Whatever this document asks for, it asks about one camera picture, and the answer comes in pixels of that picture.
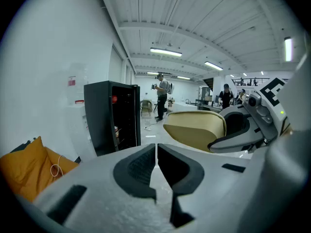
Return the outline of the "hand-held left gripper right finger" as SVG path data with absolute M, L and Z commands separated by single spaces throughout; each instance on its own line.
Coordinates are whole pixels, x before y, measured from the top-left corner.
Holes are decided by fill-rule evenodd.
M 249 161 L 158 144 L 158 165 L 172 189 L 172 233 L 239 233 L 234 186 Z

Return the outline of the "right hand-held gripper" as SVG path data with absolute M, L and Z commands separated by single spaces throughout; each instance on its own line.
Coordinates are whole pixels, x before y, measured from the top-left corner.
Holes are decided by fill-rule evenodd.
M 251 150 L 264 139 L 268 144 L 291 130 L 285 109 L 278 94 L 286 82 L 277 77 L 269 78 L 256 86 L 243 105 L 227 107 L 220 112 L 226 122 L 226 137 L 208 144 L 212 153 L 232 153 Z M 250 129 L 250 115 L 260 130 Z

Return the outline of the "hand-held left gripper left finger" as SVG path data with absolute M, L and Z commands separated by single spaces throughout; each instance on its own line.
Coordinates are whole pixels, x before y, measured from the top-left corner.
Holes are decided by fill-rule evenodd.
M 154 144 L 80 164 L 35 200 L 35 218 L 49 233 L 167 233 L 169 216 L 150 187 Z

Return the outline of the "beige plastic tray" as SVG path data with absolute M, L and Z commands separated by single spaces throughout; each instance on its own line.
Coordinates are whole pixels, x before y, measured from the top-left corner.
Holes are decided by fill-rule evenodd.
M 213 111 L 172 112 L 163 127 L 174 140 L 206 152 L 212 152 L 208 144 L 227 132 L 224 117 Z

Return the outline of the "black cabinet with door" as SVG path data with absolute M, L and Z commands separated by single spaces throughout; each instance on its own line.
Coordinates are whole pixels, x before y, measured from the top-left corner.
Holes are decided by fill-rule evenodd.
M 117 96 L 112 103 L 112 96 Z M 113 81 L 84 86 L 86 119 L 97 156 L 141 145 L 140 87 Z M 115 126 L 119 128 L 116 138 Z

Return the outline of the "mezzanine railing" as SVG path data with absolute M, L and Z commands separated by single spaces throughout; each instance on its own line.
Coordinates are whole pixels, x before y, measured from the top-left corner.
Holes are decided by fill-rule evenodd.
M 268 81 L 269 78 L 238 78 L 232 79 L 235 86 L 259 86 Z

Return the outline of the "white counter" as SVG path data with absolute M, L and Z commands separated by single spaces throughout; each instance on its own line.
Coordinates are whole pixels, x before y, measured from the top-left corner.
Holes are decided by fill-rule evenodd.
M 173 112 L 197 111 L 197 106 L 186 104 L 185 102 L 175 102 L 172 106 Z

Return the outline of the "white water dispenser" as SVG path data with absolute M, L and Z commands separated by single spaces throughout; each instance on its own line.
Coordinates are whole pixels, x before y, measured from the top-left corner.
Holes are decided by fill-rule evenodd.
M 65 108 L 69 135 L 73 148 L 81 159 L 87 162 L 97 157 L 88 130 L 84 103 L 69 105 Z

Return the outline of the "orange pillow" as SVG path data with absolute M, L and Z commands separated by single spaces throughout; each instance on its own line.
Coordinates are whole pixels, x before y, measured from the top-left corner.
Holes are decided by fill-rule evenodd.
M 0 158 L 0 171 L 10 189 L 30 202 L 55 181 L 51 175 L 51 166 L 41 137 L 24 150 Z

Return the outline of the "clear water bottle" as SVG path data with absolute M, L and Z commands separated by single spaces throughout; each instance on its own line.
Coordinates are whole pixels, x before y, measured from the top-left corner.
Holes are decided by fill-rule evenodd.
M 84 100 L 84 85 L 88 84 L 87 67 L 85 64 L 72 63 L 69 66 L 67 98 L 69 105 L 77 100 Z

